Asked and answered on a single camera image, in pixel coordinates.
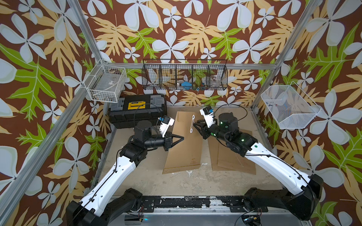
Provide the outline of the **brown kraft file bag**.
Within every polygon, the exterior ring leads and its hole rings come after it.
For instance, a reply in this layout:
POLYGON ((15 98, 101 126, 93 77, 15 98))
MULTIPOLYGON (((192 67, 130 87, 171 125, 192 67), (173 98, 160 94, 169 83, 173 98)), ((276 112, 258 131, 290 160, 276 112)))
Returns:
POLYGON ((177 112, 172 133, 183 136, 184 141, 169 149, 163 174, 199 169, 203 138, 193 127, 202 120, 200 112, 177 112))

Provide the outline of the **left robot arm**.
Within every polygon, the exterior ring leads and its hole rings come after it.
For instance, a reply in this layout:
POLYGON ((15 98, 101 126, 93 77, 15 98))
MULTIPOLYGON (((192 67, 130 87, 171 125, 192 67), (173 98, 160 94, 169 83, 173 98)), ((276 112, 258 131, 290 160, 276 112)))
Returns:
POLYGON ((130 136, 118 152, 114 165, 103 179, 81 201, 72 201, 66 209, 69 226, 107 226, 120 215, 142 209, 142 193, 130 188, 117 199, 111 200, 123 181, 144 160, 149 151, 163 147, 165 151, 173 148, 184 138, 168 131, 174 119, 163 116, 158 119, 160 127, 152 134, 152 123, 143 120, 134 127, 130 136))

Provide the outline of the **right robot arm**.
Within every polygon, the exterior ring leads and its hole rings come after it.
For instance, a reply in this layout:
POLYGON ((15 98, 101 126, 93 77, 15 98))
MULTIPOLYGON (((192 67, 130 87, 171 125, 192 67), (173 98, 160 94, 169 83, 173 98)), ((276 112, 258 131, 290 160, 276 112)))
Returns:
POLYGON ((280 190, 249 189, 243 196, 243 206, 248 211, 273 207, 288 210, 302 221, 308 221, 322 195, 323 179, 297 170, 264 147, 255 137, 239 130, 233 113, 222 113, 216 119, 210 107, 200 110, 203 116, 193 124, 203 139, 214 137, 234 153, 245 157, 269 174, 283 186, 280 190))

